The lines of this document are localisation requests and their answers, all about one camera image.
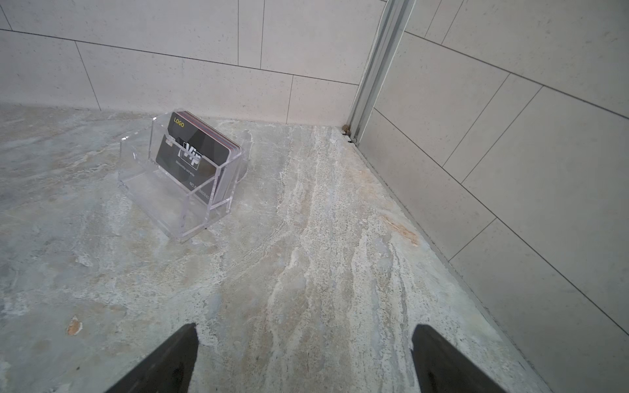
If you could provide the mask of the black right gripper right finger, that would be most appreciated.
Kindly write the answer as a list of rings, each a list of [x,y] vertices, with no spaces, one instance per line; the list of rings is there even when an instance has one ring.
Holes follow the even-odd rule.
[[[412,344],[411,354],[421,392],[506,393],[433,327],[418,324]]]

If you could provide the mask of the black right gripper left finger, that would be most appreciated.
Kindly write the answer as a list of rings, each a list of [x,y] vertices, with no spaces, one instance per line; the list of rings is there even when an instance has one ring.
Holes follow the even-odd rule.
[[[186,393],[198,358],[198,347],[196,324],[185,324],[106,393]]]

